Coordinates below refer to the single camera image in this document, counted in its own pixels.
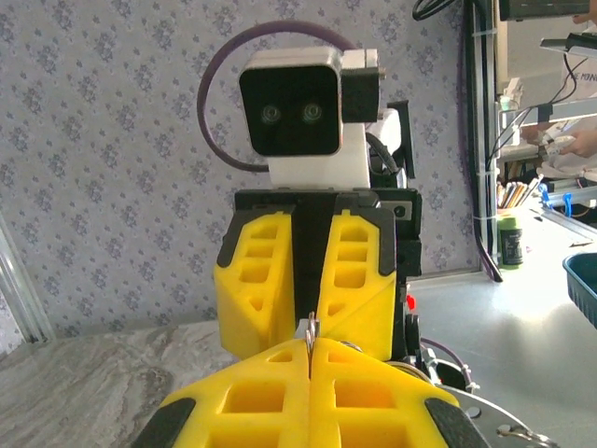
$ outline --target robot eye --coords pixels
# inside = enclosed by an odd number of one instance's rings
[[[302,120],[306,124],[314,124],[321,119],[324,115],[324,111],[320,105],[315,103],[309,103],[302,109]]]
[[[275,124],[280,121],[282,113],[275,105],[266,105],[261,111],[261,121],[263,124]]]

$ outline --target wallpaper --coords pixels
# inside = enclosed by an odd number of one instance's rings
[[[2,213],[61,336],[215,317],[212,266],[237,189],[267,188],[209,153],[195,112],[201,74],[258,22],[324,24],[377,48],[383,100],[411,100],[424,197],[423,271],[474,267],[456,126],[457,6],[415,22],[390,0],[5,0],[0,7]],[[220,70],[209,122],[253,156],[237,76]]]
[[[19,326],[0,292],[0,359],[24,342]]]

